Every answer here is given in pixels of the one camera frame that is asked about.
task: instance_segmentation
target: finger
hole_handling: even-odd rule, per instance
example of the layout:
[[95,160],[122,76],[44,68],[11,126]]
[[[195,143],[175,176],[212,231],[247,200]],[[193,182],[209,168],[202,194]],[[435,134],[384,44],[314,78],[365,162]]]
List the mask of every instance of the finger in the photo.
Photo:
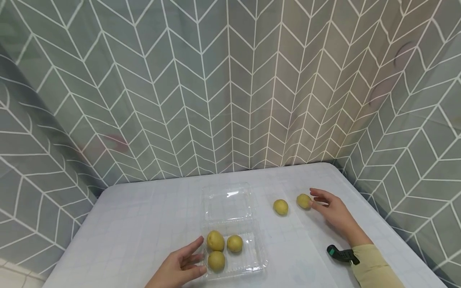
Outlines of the finger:
[[185,271],[185,270],[192,269],[192,268],[194,268],[194,267],[197,267],[197,265],[195,265],[195,264],[189,264],[189,265],[185,265],[185,266],[182,267],[181,269],[182,269],[183,271]]
[[203,259],[203,254],[202,253],[195,254],[195,255],[192,255],[190,257],[185,258],[182,261],[181,266],[184,266],[184,265],[187,265],[187,264],[195,264],[195,263],[200,262],[202,259]]
[[326,206],[324,206],[322,204],[319,204],[319,203],[317,203],[315,201],[312,202],[311,208],[314,209],[314,210],[317,210],[323,216],[325,216],[328,213],[328,207],[326,207]]
[[332,202],[336,197],[335,195],[333,195],[330,192],[327,192],[325,190],[316,189],[316,188],[310,188],[309,190],[311,190],[311,195],[312,196],[325,198],[328,203]]
[[323,197],[314,197],[314,201],[328,203],[328,200]]
[[202,245],[202,243],[203,243],[203,237],[200,236],[194,242],[190,243],[187,246],[182,247],[179,250],[176,250],[174,253],[183,258],[189,257],[190,255],[192,255],[192,253],[194,253],[200,247],[200,245]]
[[205,266],[195,266],[185,271],[181,271],[179,273],[179,279],[178,279],[180,286],[186,284],[189,281],[197,279],[198,277],[202,276],[206,272],[207,272],[207,268]]

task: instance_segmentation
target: gray tile wallpaper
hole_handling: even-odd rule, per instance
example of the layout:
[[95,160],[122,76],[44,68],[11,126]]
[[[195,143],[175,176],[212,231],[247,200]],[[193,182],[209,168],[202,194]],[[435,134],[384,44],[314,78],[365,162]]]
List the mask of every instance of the gray tile wallpaper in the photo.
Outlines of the gray tile wallpaper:
[[[459,287],[461,3],[432,2],[421,1],[418,7],[412,2],[401,10],[394,38],[401,29],[411,29],[405,27],[408,22],[426,19],[409,32],[422,36],[410,44],[406,65],[396,59],[393,69],[400,66],[402,73],[355,138],[346,137],[336,164],[447,287]],[[386,64],[373,56],[370,61],[379,67],[373,70],[376,81]],[[367,109],[377,101],[370,99]]]
[[20,90],[5,82],[0,83],[0,258],[47,277],[96,198],[17,102]]
[[387,38],[378,20],[399,11],[390,2],[6,0],[16,33],[1,43],[57,120],[41,127],[76,151],[98,195],[332,161],[356,116],[343,111],[367,113],[350,94]]

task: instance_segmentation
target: right hand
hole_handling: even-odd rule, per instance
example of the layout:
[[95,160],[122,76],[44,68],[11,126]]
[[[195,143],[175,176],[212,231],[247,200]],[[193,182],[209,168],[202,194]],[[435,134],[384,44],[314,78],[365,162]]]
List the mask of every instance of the right hand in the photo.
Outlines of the right hand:
[[320,212],[346,238],[351,247],[373,244],[341,199],[325,190],[310,188],[312,209]]

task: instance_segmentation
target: yellow potato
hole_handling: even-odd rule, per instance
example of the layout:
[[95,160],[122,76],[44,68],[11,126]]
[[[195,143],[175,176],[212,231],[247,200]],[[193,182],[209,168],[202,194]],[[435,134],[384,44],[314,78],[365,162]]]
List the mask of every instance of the yellow potato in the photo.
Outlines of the yellow potato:
[[299,196],[296,198],[296,203],[299,205],[299,207],[308,209],[311,207],[312,199],[309,197],[309,195],[299,194]]
[[208,256],[208,266],[214,272],[218,273],[224,269],[226,263],[226,258],[221,251],[213,251]]
[[288,203],[285,200],[279,199],[274,202],[274,210],[280,216],[288,214]]
[[229,251],[238,253],[242,250],[242,247],[243,240],[239,235],[232,235],[227,238],[227,249],[229,249]]
[[207,245],[213,251],[224,250],[224,237],[218,231],[211,231],[207,236]]

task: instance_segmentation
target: clear plastic container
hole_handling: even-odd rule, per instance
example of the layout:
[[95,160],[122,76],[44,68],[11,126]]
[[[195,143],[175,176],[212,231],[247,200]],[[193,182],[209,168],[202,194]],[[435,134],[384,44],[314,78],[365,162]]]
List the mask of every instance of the clear plastic container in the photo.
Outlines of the clear plastic container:
[[[202,189],[201,233],[205,242],[204,262],[208,268],[205,279],[213,280],[263,271],[268,264],[261,231],[254,215],[248,183],[213,185]],[[219,231],[225,241],[226,263],[220,273],[208,267],[208,256],[212,251],[206,239],[210,231]],[[227,250],[227,238],[239,235],[243,239],[240,253]]]

